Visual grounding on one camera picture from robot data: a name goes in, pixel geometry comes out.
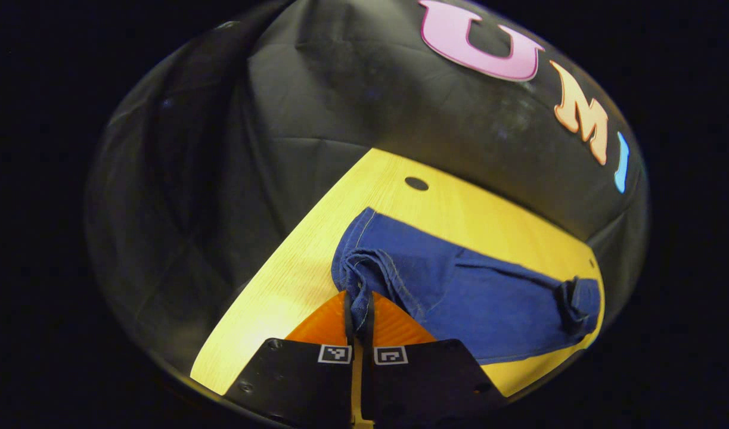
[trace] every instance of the black fabric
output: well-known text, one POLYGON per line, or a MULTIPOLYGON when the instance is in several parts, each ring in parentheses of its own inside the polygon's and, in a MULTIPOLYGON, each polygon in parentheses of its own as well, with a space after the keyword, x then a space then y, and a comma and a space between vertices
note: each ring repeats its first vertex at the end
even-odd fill
POLYGON ((156 66, 109 120, 87 184, 86 236, 109 304, 138 344, 185 373, 223 302, 283 238, 246 130, 225 112, 243 108, 232 89, 244 57, 286 3, 156 66))
MULTIPOLYGON (((546 41, 472 3, 446 3, 483 18, 470 32, 482 51, 508 55, 510 39, 498 24, 541 44, 538 75, 507 82, 449 62, 421 40, 425 8, 413 0, 298 0, 272 22, 249 60, 257 113, 266 122, 264 150, 282 154, 308 139, 378 147, 527 207, 593 246, 609 326, 639 276, 650 223, 631 128, 602 88, 546 41), (549 60, 572 73, 587 100, 596 98, 609 114, 606 166, 555 118, 561 85, 549 60), (629 144, 625 193, 614 183, 619 131, 629 144)), ((286 161, 291 172, 307 162, 286 161)), ((272 184, 282 195, 278 206, 297 220, 307 209, 293 203, 304 198, 290 190, 294 185, 272 184)))
POLYGON ((649 227, 631 128, 547 42, 448 3, 483 17, 470 41, 490 54, 510 48, 497 24, 544 46, 538 75, 507 82, 449 62, 421 40, 424 8, 413 0, 297 0, 210 30, 122 101, 89 177, 86 231, 108 301, 139 344, 188 373, 237 286, 370 147, 476 183, 588 243, 604 326, 614 320, 649 227), (606 166, 555 119, 560 78, 549 60, 609 114, 606 166), (623 194, 618 131, 629 144, 623 194))

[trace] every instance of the pink letter u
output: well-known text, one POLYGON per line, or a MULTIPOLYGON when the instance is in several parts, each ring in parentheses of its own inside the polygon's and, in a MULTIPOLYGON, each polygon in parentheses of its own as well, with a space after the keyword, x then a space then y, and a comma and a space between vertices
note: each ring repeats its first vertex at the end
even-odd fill
POLYGON ((510 35, 507 58, 489 55, 470 44, 470 25, 482 21, 471 11, 446 3, 421 0, 427 10, 422 21, 422 40, 446 59, 485 75, 511 81, 527 81, 536 76, 538 52, 544 48, 511 28, 500 25, 510 35))

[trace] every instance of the wooden table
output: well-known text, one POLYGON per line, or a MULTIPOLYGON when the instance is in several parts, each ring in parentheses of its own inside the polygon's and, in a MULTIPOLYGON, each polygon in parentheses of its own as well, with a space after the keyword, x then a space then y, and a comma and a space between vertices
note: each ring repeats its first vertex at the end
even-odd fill
MULTIPOLYGON (((204 343, 191 377, 217 394, 226 393, 264 340, 286 337, 337 294, 331 277, 332 257, 348 224, 366 207, 555 279, 579 275, 598 280, 602 296, 598 326, 581 343, 542 356, 482 367, 505 396, 517 393, 575 351, 588 347, 600 331, 604 315, 602 277, 586 244, 475 185, 408 158, 371 149, 301 220, 245 287, 204 343), (406 177, 423 180, 429 189, 410 187, 406 177)), ((362 353, 357 350, 356 356, 360 358, 362 353)), ((355 416, 359 412, 357 368, 361 362, 354 362, 355 416)), ((359 418, 356 421, 357 427, 371 426, 359 418)))

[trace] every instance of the jeans seam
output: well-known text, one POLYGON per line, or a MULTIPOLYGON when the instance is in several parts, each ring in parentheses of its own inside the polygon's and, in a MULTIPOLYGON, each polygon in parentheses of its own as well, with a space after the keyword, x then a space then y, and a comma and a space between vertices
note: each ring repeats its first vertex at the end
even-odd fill
MULTIPOLYGON (((357 245, 359 244, 361 237, 364 235, 364 231, 367 230, 367 226, 370 224, 370 221, 372 220, 373 217, 375 217, 374 210, 372 211, 372 215, 370 216, 370 219, 367 220, 366 225, 364 225, 364 228, 362 228, 361 233, 359 233, 359 237, 356 239, 357 245)), ((352 253, 353 249, 349 245, 351 243, 351 239, 353 239, 353 237, 356 235, 356 229, 359 227, 362 220, 364 220, 363 217, 361 219, 357 220, 356 225, 353 227, 353 231, 351 231, 351 232, 353 232, 353 234, 350 234, 348 236, 348 238, 346 239, 346 244, 345 244, 345 246, 343 246, 343 249, 340 251, 340 258, 342 259, 340 261, 340 263, 345 263, 345 260, 347 260, 348 256, 350 256, 350 254, 352 253)), ((347 285, 348 285, 348 282, 350 282, 350 272, 349 271, 345 271, 345 280, 344 281, 345 281, 345 284, 347 284, 347 285)))
POLYGON ((361 323, 359 323, 359 326, 356 327, 355 331, 359 331, 359 329, 361 329, 362 326, 364 326, 364 322, 367 321, 367 313, 369 313, 369 312, 370 312, 370 300, 367 299, 367 308, 364 310, 364 317, 362 318, 361 323))
POLYGON ((433 304, 433 305, 432 305, 432 306, 431 306, 431 307, 430 307, 430 308, 429 308, 429 309, 427 310, 427 312, 428 312, 428 313, 432 312, 432 310, 433 310, 433 309, 435 309, 435 307, 438 307, 438 304, 441 304, 441 302, 443 302, 443 300, 444 300, 445 298, 446 298, 446 293, 444 293, 444 294, 443 294, 443 296, 441 297, 441 299, 439 299, 439 300, 438 300, 438 301, 437 301, 437 302, 436 302, 435 304, 433 304))
POLYGON ((385 250, 378 249, 378 251, 383 252, 384 255, 388 257, 388 261, 391 263, 391 267, 393 268, 393 271, 396 273, 396 279, 399 280, 399 290, 403 290, 406 295, 410 297, 410 300, 414 303, 414 305, 417 306, 417 309, 420 314, 420 318, 422 320, 425 319, 425 311, 422 309, 422 306, 420 305, 420 302, 412 296, 411 292, 406 288, 406 285, 404 284, 404 280, 402 280, 402 277, 399 274, 399 269, 396 268, 396 264, 393 261, 393 258, 391 258, 391 255, 389 255, 385 250))
POLYGON ((582 301, 582 295, 581 295, 582 290, 583 290, 583 288, 579 288, 579 283, 577 282, 576 285, 574 285, 574 293, 576 293, 576 301, 573 302, 573 306, 576 307, 577 310, 579 310, 579 302, 582 301))
POLYGON ((364 231, 366 231, 366 230, 367 230, 367 227, 369 227, 369 225, 370 225, 370 222, 372 222, 372 220, 373 220, 373 218, 375 218, 375 215, 376 215, 376 214, 377 214, 377 212, 375 212, 375 211, 373 210, 373 211, 372 211, 372 216, 370 216, 370 218, 369 218, 369 219, 367 219, 367 223, 365 223, 365 224, 364 224, 364 228, 362 228, 362 231, 361 231, 361 233, 359 233, 359 237, 358 237, 358 238, 356 239, 356 244, 354 244, 354 245, 353 245, 353 247, 354 247, 354 248, 357 248, 357 247, 359 247, 359 242, 360 242, 360 241, 362 240, 362 237, 364 236, 364 231))
POLYGON ((560 280, 553 279, 552 277, 549 277, 549 275, 544 275, 540 272, 533 271, 533 269, 529 269, 525 266, 515 263, 509 263, 503 260, 484 261, 484 263, 481 263, 481 261, 473 260, 471 258, 468 258, 467 256, 456 256, 455 260, 457 261, 457 264, 455 264, 457 266, 492 269, 492 271, 499 272, 500 274, 506 275, 507 277, 512 276, 519 279, 525 279, 529 282, 545 288, 556 288, 561 283, 560 280))
POLYGON ((513 354, 513 355, 509 355, 509 356, 489 356, 489 357, 484 357, 484 358, 478 358, 476 360, 485 360, 485 359, 517 359, 517 360, 520 360, 520 359, 527 359, 527 358, 531 358, 531 356, 539 356, 539 355, 542 355, 542 354, 545 354, 545 353, 550 353, 550 352, 553 352, 553 351, 556 351, 556 350, 563 350, 563 349, 566 349, 566 348, 569 348, 569 347, 573 347, 574 345, 579 344, 579 342, 578 341, 574 341, 574 337, 572 337, 571 341, 567 342, 566 344, 567 345, 565 345, 565 346, 541 347, 541 348, 538 348, 538 349, 535 349, 535 350, 529 350, 526 353, 513 354))

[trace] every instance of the denim fabric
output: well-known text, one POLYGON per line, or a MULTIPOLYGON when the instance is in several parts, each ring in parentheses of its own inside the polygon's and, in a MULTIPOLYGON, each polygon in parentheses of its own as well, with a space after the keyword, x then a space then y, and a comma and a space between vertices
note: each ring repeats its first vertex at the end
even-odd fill
POLYGON ((332 278, 353 298, 357 332, 367 314, 366 291, 376 291, 438 340, 461 340, 482 365, 572 346, 595 331, 600 312, 594 279, 560 282, 373 209, 364 210, 343 234, 332 278))

